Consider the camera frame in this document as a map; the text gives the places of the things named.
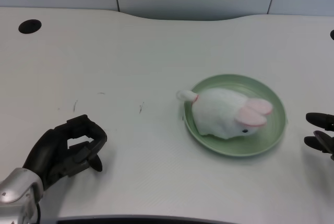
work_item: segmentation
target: white plush toy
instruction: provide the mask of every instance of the white plush toy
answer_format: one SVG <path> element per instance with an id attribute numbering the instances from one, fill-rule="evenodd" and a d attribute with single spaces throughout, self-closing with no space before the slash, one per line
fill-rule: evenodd
<path id="1" fill-rule="evenodd" d="M 228 89 L 211 88 L 196 94 L 182 90 L 177 98 L 191 101 L 194 121 L 200 135 L 212 134 L 229 139 L 254 134 L 267 123 L 272 111 L 270 102 Z"/>

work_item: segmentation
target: bunny ear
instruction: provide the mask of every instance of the bunny ear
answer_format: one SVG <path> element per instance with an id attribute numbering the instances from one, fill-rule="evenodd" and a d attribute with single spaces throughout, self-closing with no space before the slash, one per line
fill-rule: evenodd
<path id="1" fill-rule="evenodd" d="M 249 99 L 246 106 L 262 115 L 269 115 L 272 112 L 272 104 L 264 99 Z"/>
<path id="2" fill-rule="evenodd" d="M 242 107 L 239 109 L 235 120 L 247 126 L 263 126 L 267 123 L 266 117 L 255 112 L 249 107 Z"/>

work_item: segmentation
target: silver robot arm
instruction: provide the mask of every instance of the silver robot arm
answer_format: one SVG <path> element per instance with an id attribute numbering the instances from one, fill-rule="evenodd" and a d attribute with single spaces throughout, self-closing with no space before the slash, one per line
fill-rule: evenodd
<path id="1" fill-rule="evenodd" d="M 37 174 L 16 168 L 0 184 L 0 224 L 32 223 L 43 192 L 43 183 Z"/>
<path id="2" fill-rule="evenodd" d="M 68 147 L 69 139 L 82 136 L 93 140 Z M 38 202 L 43 192 L 62 177 L 89 167 L 101 172 L 98 152 L 106 140 L 104 130 L 87 115 L 48 130 L 30 151 L 23 168 L 16 168 L 0 183 L 0 224 L 31 224 L 34 213 L 38 213 L 39 224 Z"/>

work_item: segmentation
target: plate rim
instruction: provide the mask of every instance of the plate rim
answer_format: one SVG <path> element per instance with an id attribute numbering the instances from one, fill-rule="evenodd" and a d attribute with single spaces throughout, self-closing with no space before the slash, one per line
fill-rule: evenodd
<path id="1" fill-rule="evenodd" d="M 216 152 L 216 153 L 219 153 L 219 154 L 222 154 L 222 155 L 226 155 L 226 156 L 230 156 L 230 157 L 249 157 L 249 156 L 255 156 L 255 155 L 259 155 L 259 154 L 262 154 L 263 152 L 266 152 L 268 151 L 269 149 L 273 148 L 275 145 L 277 145 L 282 139 L 283 139 L 283 136 L 285 134 L 285 129 L 287 127 L 287 124 L 288 124 L 288 118 L 287 118 L 287 113 L 286 113 L 286 110 L 285 110 L 285 107 L 284 107 L 284 104 L 283 102 L 281 101 L 280 97 L 278 97 L 278 95 L 270 88 L 268 87 L 266 84 L 262 83 L 261 81 L 257 80 L 257 79 L 254 79 L 254 78 L 251 78 L 251 77 L 248 77 L 248 76 L 245 76 L 245 75 L 240 75 L 240 74 L 217 74 L 217 75 L 213 75 L 213 76 L 210 76 L 210 77 L 207 77 L 201 81 L 199 81 L 198 83 L 196 83 L 192 88 L 191 88 L 191 91 L 197 86 L 199 85 L 200 83 L 202 83 L 203 81 L 207 80 L 207 79 L 210 79 L 210 78 L 214 78 L 214 77 L 217 77 L 217 76 L 227 76 L 227 75 L 232 75 L 232 76 L 239 76 L 239 77 L 243 77 L 243 78 L 248 78 L 248 79 L 252 79 L 260 84 L 262 84 L 263 86 L 267 87 L 270 91 L 272 91 L 276 97 L 279 99 L 280 103 L 282 104 L 282 107 L 283 107 L 283 112 L 284 112 L 284 118 L 285 118 L 285 123 L 284 123 L 284 127 L 283 127 L 283 130 L 282 130 L 282 133 L 281 135 L 277 138 L 277 140 L 271 144 L 269 147 L 267 147 L 266 149 L 264 150 L 261 150 L 261 151 L 258 151 L 258 152 L 254 152 L 254 153 L 251 153 L 251 154 L 241 154 L 241 155 L 236 155 L 236 154 L 230 154 L 228 152 L 223 152 L 223 151 L 217 151 L 215 149 L 213 149 L 212 147 L 210 147 L 209 145 L 207 145 L 205 142 L 203 142 L 200 138 L 198 138 L 193 130 L 191 129 L 191 127 L 189 126 L 188 124 L 188 119 L 186 117 L 186 102 L 184 102 L 183 104 L 183 116 L 185 118 L 185 124 L 188 128 L 188 131 L 191 133 L 191 135 L 198 141 L 200 142 L 202 145 L 204 145 L 205 147 L 209 148 L 210 150 Z"/>

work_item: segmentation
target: white table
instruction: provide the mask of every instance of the white table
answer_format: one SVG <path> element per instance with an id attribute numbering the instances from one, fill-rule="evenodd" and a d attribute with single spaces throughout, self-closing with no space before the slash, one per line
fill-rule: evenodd
<path id="1" fill-rule="evenodd" d="M 28 19 L 42 28 L 19 33 Z M 317 129 L 307 112 L 334 114 L 334 17 L 159 21 L 0 8 L 0 28 L 1 180 L 46 130 L 72 117 L 87 114 L 108 135 L 103 172 L 51 187 L 44 220 L 130 214 L 332 223 L 334 162 L 303 138 Z M 191 138 L 175 92 L 224 73 L 258 79 L 283 101 L 289 124 L 273 150 L 232 159 Z"/>

